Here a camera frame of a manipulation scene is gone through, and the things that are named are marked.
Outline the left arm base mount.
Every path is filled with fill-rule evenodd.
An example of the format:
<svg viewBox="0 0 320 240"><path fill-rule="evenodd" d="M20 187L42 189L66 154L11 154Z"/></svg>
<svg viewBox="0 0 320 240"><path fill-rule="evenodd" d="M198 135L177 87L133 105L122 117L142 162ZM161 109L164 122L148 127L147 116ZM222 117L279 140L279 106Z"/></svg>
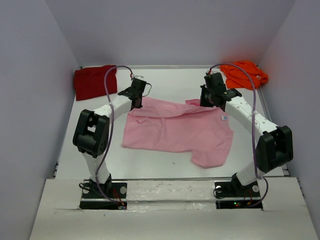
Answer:
<svg viewBox="0 0 320 240"><path fill-rule="evenodd" d="M82 210L126 210L128 183L112 181L111 185L98 185L91 179L79 184L81 198L79 208Z"/></svg>

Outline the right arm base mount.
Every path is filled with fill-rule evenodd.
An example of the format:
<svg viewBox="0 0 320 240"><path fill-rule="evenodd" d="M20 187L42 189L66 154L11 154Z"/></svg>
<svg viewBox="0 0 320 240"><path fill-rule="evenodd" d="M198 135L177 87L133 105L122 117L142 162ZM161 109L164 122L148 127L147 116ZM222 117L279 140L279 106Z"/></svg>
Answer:
<svg viewBox="0 0 320 240"><path fill-rule="evenodd" d="M212 193L218 210L263 209L258 182L243 186L235 174L231 180L215 181Z"/></svg>

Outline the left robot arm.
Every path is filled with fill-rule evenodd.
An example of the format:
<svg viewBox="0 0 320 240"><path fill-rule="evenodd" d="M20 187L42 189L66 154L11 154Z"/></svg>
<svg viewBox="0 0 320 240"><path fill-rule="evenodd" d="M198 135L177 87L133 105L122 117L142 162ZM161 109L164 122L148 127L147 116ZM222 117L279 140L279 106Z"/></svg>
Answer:
<svg viewBox="0 0 320 240"><path fill-rule="evenodd" d="M148 83L139 78L120 91L109 103L80 112L72 143L84 157L89 169L89 182L97 196L110 194L112 177L105 162L110 148L115 120L133 109L142 107L143 93Z"/></svg>

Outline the dark red folded t shirt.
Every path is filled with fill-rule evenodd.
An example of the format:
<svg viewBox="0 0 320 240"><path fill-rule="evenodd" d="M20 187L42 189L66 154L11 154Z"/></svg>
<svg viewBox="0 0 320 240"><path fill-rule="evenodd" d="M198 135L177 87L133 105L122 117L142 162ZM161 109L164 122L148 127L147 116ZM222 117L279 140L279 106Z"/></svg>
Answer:
<svg viewBox="0 0 320 240"><path fill-rule="evenodd" d="M76 70L73 77L76 101L105 96L104 77L112 67L114 67L114 65L86 67Z"/></svg>

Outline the pink t shirt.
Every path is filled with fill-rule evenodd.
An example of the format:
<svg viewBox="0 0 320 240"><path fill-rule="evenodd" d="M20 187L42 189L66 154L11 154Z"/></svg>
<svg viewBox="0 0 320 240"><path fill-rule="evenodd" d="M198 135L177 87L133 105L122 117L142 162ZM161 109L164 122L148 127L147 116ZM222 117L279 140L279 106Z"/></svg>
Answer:
<svg viewBox="0 0 320 240"><path fill-rule="evenodd" d="M234 132L229 116L218 107L202 107L199 99L175 103L151 97L126 118L122 146L129 149L192 154L202 168L225 164Z"/></svg>

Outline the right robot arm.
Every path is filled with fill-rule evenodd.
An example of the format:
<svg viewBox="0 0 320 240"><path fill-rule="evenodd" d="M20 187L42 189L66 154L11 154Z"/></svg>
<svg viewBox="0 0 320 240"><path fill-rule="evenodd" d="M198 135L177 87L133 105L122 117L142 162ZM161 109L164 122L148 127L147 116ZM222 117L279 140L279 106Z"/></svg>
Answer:
<svg viewBox="0 0 320 240"><path fill-rule="evenodd" d="M238 90L228 89L221 73L206 74L204 81L200 105L220 108L251 134L253 162L235 173L230 183L231 192L242 196L248 191L248 185L293 160L292 130L269 121L254 105L249 105Z"/></svg>

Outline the orange t shirt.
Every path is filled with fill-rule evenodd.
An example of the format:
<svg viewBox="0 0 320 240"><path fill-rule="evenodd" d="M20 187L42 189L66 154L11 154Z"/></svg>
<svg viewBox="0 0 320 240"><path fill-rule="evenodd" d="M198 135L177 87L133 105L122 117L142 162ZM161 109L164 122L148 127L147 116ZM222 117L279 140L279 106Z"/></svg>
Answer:
<svg viewBox="0 0 320 240"><path fill-rule="evenodd" d="M250 76L255 89L267 84L269 81L268 75L252 61L236 61L233 63L233 65L238 66ZM226 76L226 86L228 89L253 89L252 83L247 75L237 67L231 65L222 65L220 66L220 70Z"/></svg>

